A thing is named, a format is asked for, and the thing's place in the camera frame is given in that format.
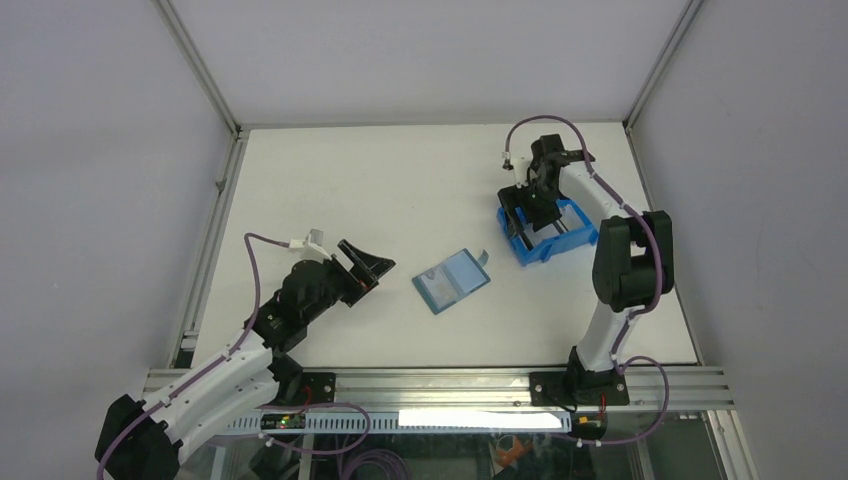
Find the white magnetic stripe card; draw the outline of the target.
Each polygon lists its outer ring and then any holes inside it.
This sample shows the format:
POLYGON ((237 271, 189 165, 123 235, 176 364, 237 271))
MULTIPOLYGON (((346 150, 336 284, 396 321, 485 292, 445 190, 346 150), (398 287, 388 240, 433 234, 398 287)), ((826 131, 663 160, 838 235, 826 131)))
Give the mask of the white magnetic stripe card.
POLYGON ((433 270, 426 273, 422 277, 422 284, 437 309, 445 308, 457 298, 455 287, 449 276, 442 270, 433 270))

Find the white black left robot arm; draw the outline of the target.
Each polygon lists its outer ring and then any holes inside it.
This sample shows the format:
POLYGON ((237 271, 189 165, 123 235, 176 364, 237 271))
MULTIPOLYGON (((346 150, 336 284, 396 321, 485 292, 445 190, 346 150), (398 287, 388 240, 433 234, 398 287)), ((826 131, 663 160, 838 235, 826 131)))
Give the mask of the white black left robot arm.
POLYGON ((294 403, 303 368, 289 353, 309 325, 337 303, 355 305, 396 265, 346 240, 337 246, 350 267, 311 238, 280 245, 299 252, 299 261, 270 298, 255 295, 224 347, 153 394, 125 394, 109 406, 95 448, 97 478, 173 479, 198 446, 242 414, 294 403))

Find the teal leather card holder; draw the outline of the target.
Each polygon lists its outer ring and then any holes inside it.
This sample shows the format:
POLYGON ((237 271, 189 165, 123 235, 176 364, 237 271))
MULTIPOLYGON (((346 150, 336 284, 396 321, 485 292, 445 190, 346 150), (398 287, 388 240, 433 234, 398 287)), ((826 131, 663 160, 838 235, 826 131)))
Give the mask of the teal leather card holder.
POLYGON ((411 282, 431 313, 439 315, 491 282, 491 278, 485 270, 488 259, 489 253, 486 250, 482 250, 478 255, 473 255, 468 249, 463 249, 414 276, 411 282), (422 277, 433 270, 444 271, 457 291, 456 300, 442 309, 436 308, 422 284, 422 277))

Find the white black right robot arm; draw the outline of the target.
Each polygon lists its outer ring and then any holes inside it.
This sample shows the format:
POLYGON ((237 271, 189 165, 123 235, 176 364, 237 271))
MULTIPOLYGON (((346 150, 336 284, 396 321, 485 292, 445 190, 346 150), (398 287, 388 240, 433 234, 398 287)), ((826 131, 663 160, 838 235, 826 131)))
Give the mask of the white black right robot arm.
POLYGON ((559 202, 574 202, 597 233, 591 280, 597 305, 572 348, 562 381, 566 396, 588 405, 623 376, 619 350, 639 316, 652 311, 674 285, 672 221, 664 211, 637 212, 596 169, 586 147, 568 150, 559 135, 531 145, 528 161, 504 151, 514 182, 497 193, 509 241, 533 249, 525 231, 559 221, 559 202))

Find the blue plastic bin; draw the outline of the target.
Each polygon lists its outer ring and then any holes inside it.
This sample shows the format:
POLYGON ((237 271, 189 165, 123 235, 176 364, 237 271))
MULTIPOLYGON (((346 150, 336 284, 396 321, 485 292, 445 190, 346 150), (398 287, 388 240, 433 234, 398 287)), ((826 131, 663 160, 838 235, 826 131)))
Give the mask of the blue plastic bin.
POLYGON ((566 253, 584 245, 594 246, 598 232, 580 207, 572 200, 558 200, 561 217, 554 223, 534 231, 526 221, 523 211, 517 210, 521 232, 510 237, 506 215, 502 208, 497 220, 515 258, 522 267, 531 263, 547 262, 553 256, 566 253))

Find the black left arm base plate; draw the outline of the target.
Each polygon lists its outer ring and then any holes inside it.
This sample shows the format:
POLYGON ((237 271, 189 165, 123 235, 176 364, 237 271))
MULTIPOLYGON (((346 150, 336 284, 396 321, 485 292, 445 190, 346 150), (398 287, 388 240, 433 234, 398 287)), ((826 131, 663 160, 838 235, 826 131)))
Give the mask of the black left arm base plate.
POLYGON ((329 371, 306 371, 280 383, 269 406, 302 407, 333 403, 337 375, 329 371))

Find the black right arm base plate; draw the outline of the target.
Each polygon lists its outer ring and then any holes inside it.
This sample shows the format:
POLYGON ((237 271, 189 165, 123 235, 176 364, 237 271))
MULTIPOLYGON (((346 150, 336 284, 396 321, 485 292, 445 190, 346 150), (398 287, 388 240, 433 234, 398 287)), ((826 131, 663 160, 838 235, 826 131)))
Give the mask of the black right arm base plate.
POLYGON ((534 371, 528 376, 533 406, 626 406, 630 396, 623 375, 613 370, 577 374, 566 370, 534 371))

